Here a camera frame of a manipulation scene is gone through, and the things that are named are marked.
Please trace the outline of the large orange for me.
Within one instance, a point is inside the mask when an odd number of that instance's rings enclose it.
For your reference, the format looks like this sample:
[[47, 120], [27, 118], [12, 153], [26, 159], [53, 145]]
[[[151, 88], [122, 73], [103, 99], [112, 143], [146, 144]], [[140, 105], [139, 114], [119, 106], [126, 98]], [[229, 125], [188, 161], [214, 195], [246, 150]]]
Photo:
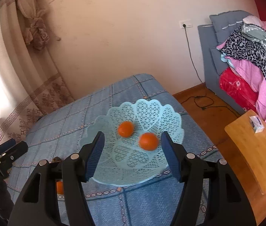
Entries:
[[63, 182], [57, 181], [56, 182], [56, 190], [59, 195], [64, 195], [64, 188], [63, 188]]

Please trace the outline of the orange tangerine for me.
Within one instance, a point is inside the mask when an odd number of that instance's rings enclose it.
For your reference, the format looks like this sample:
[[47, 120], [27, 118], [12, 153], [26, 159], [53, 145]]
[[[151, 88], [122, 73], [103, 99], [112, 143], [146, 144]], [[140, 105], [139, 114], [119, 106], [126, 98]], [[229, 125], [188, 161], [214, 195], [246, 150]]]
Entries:
[[132, 136], [134, 132], [134, 124], [130, 121], [124, 121], [118, 126], [118, 134], [123, 138]]
[[156, 150], [159, 146], [159, 139], [153, 133], [144, 133], [139, 138], [139, 146], [147, 151]]

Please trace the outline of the white wall socket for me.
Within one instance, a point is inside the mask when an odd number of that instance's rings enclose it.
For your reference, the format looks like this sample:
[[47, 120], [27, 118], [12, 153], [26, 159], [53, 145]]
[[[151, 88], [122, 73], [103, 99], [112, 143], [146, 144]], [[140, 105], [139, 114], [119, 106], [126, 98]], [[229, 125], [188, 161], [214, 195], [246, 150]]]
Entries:
[[179, 21], [179, 25], [181, 29], [193, 27], [191, 20]]

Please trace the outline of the wooden side table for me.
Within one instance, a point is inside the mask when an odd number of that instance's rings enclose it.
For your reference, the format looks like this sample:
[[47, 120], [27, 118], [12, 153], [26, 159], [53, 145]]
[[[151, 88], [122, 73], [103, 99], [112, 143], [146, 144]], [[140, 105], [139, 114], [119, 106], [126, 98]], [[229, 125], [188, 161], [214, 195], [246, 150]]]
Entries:
[[260, 225], [266, 218], [266, 124], [255, 133], [250, 122], [255, 115], [249, 110], [226, 125], [225, 140], [217, 148], [240, 181]]

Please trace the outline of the pink clothes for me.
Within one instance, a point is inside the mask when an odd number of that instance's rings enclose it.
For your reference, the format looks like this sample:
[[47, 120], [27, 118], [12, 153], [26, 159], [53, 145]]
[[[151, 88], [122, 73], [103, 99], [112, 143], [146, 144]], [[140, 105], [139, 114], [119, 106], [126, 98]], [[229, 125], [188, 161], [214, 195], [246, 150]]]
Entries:
[[[266, 30], [266, 21], [262, 21], [261, 19], [253, 15], [245, 17], [242, 20], [241, 25], [243, 25], [244, 23], [255, 24]], [[221, 49], [224, 46], [226, 40], [217, 46], [217, 50]], [[229, 56], [226, 56], [222, 52], [221, 60], [223, 62], [226, 62], [234, 73], [240, 75], [250, 85], [251, 89], [254, 92], [258, 92], [256, 110], [258, 115], [266, 122], [266, 80], [262, 75], [262, 71], [248, 60], [236, 60]]]

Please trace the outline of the beige patterned curtain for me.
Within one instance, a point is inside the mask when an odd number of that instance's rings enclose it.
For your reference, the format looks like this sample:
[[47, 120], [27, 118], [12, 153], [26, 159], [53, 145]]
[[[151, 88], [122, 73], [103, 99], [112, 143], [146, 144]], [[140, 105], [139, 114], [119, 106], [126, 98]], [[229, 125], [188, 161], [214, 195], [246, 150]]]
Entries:
[[48, 11], [45, 0], [0, 0], [0, 145], [73, 101], [47, 49]]

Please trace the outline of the red blanket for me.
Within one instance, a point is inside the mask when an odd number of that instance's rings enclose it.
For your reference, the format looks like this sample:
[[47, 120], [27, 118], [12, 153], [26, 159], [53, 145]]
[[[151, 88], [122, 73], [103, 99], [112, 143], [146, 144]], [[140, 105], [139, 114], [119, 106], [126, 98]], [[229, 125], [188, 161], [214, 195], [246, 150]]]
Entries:
[[234, 73], [230, 67], [220, 75], [219, 86], [243, 110], [253, 110], [257, 113], [258, 92], [254, 92], [250, 85], [240, 75]]

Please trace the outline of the light blue lattice basket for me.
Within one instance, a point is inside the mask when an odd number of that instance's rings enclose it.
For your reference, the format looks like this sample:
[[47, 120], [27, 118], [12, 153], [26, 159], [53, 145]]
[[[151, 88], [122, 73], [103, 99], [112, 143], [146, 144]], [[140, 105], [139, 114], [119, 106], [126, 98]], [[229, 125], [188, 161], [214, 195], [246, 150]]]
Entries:
[[[118, 126], [124, 121], [134, 124], [134, 132], [128, 138], [118, 134]], [[155, 99], [139, 99], [134, 104], [124, 102], [110, 108], [107, 115], [98, 116], [87, 127], [86, 136], [80, 144], [91, 143], [99, 131], [105, 136], [105, 144], [93, 180], [120, 187], [146, 182], [168, 166], [161, 146], [153, 151], [140, 148], [139, 138], [142, 134], [153, 133], [160, 138], [166, 131], [178, 144], [183, 142], [185, 134], [181, 115], [171, 105], [163, 106]]]

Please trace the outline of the leopard print garment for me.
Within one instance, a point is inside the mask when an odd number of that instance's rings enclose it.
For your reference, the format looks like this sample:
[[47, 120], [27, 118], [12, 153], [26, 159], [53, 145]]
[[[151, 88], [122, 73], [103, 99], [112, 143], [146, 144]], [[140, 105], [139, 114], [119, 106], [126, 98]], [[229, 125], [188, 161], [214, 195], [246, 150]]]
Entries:
[[223, 54], [236, 60], [248, 60], [257, 66], [266, 80], [266, 50], [258, 42], [242, 35], [243, 25], [235, 29], [219, 49]]

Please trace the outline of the blue grey sofa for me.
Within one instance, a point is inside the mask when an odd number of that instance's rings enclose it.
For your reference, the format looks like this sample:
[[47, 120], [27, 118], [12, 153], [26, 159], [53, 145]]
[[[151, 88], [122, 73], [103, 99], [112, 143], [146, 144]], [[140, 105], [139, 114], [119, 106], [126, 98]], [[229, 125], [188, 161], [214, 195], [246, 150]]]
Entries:
[[197, 27], [203, 54], [206, 87], [239, 114], [244, 114], [245, 110], [219, 86], [220, 75], [229, 66], [221, 60], [221, 52], [216, 47], [221, 39], [225, 39], [237, 29], [242, 24], [242, 19], [248, 15], [250, 13], [243, 10], [214, 14], [210, 15], [211, 24], [201, 24]]

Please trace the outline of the small white box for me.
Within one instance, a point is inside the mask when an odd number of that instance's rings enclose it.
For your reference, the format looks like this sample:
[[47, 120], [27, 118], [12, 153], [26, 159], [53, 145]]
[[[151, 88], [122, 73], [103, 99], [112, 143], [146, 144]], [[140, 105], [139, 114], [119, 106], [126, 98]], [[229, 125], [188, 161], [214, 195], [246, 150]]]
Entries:
[[250, 124], [253, 128], [254, 133], [260, 133], [264, 130], [264, 124], [260, 120], [259, 116], [250, 116], [249, 117]]

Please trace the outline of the blue patterned bed cover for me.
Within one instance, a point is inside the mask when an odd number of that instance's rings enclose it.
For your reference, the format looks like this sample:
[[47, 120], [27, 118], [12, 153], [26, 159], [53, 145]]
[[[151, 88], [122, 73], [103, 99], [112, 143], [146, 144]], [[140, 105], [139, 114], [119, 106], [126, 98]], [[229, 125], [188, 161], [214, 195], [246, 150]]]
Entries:
[[13, 201], [40, 160], [65, 159], [93, 141], [105, 145], [83, 191], [96, 225], [170, 225], [183, 185], [171, 174], [161, 148], [147, 152], [139, 137], [167, 131], [205, 161], [221, 154], [182, 105], [151, 75], [134, 75], [41, 118], [27, 133], [28, 151], [7, 181]]

